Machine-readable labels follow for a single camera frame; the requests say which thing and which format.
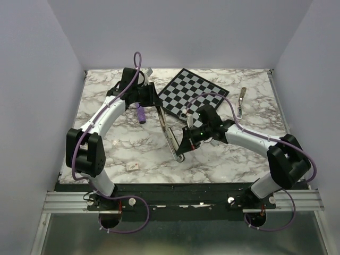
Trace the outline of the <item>grey black stapler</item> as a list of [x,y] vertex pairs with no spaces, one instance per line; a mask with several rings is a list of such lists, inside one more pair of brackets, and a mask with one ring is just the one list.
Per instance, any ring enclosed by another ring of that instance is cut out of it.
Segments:
[[168,124],[167,124],[165,113],[164,113],[163,109],[160,106],[156,106],[156,111],[157,111],[157,114],[158,114],[158,117],[159,117],[162,132],[163,132],[163,134],[166,138],[166,141],[168,143],[168,146],[171,150],[171,153],[172,153],[174,159],[179,163],[183,162],[185,160],[184,155],[183,154],[181,154],[181,155],[176,154],[176,152],[179,148],[179,144],[178,144],[178,141],[177,141],[171,127],[169,127]]

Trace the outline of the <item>white stapler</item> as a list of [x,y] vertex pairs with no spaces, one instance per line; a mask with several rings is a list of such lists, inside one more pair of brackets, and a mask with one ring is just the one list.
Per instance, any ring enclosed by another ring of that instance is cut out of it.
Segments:
[[245,98],[246,91],[247,91],[247,88],[246,87],[242,87],[241,91],[239,93],[238,101],[237,101],[237,104],[236,104],[236,118],[238,120],[242,119],[243,101],[244,101],[244,98]]

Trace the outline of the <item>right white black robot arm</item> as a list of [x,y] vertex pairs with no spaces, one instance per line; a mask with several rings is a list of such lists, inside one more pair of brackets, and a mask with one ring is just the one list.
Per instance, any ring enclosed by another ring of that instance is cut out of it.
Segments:
[[197,113],[202,125],[182,129],[183,137],[176,150],[177,155],[193,151],[199,148],[201,141],[213,138],[249,149],[268,160],[270,172],[256,180],[245,192],[244,201],[250,208],[257,208],[273,192],[290,189],[311,168],[297,139],[290,134],[271,139],[259,132],[249,134],[232,120],[222,121],[210,105],[198,108]]

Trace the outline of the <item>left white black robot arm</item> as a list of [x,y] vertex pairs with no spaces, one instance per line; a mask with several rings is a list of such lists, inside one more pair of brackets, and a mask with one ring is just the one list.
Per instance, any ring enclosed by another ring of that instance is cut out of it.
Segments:
[[117,206],[115,184],[105,171],[106,155],[103,139],[114,122],[138,103],[141,107],[160,108],[152,71],[143,72],[138,67],[125,67],[121,79],[106,92],[99,110],[82,127],[71,128],[66,134],[65,163],[77,181],[87,180],[101,196],[99,203],[107,210]]

